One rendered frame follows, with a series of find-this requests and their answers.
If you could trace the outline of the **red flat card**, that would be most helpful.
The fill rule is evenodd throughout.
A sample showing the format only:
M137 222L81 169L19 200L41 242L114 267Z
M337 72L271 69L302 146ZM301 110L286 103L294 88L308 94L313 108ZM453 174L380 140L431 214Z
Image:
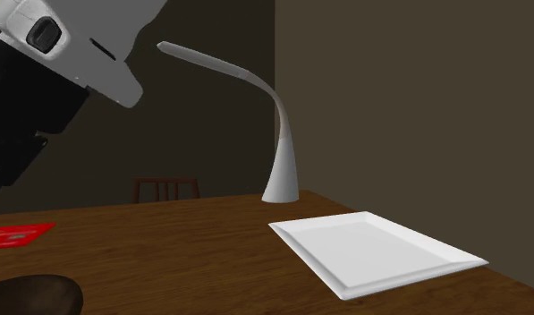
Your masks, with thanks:
M0 249L28 245L54 226L55 223L0 226Z

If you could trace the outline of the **brown wooden chair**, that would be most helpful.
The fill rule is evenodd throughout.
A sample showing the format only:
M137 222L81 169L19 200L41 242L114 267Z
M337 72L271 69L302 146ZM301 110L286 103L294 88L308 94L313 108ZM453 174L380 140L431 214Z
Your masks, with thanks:
M154 186L155 202L163 196L165 201L179 200L179 186L188 184L191 187L193 199L200 198L198 180L190 177L133 177L133 191L131 200L133 203L140 202L140 187L143 183L152 183Z

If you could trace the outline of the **dark brown round object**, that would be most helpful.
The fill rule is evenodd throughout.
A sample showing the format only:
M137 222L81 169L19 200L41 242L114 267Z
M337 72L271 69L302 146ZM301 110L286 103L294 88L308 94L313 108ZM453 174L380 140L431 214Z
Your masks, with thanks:
M71 278L28 275L0 281L0 315L81 315L84 297Z

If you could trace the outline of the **brown wooden table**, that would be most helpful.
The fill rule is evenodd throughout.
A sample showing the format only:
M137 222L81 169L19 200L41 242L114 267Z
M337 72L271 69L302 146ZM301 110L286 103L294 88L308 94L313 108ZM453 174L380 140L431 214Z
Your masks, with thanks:
M276 221L342 214L303 191L0 215L0 226L51 223L0 250L0 280L74 279L82 315L534 315L534 288L489 268L343 301L272 230Z

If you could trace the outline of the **white desk lamp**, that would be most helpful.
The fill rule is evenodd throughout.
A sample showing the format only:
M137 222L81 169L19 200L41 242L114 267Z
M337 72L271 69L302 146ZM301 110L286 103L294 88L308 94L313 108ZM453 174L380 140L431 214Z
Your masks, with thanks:
M283 101L274 89L256 74L211 55L206 55L167 41L159 42L157 48L161 52L183 61L246 81L264 90L274 100L280 123L278 142L272 170L261 200L268 203L290 203L297 201L299 199L299 184L291 127Z

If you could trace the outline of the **white rectangular tray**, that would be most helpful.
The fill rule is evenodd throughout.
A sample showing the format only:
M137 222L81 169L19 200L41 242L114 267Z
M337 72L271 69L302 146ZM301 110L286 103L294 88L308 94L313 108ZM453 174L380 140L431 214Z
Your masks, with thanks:
M343 301L488 264L368 211L269 226Z

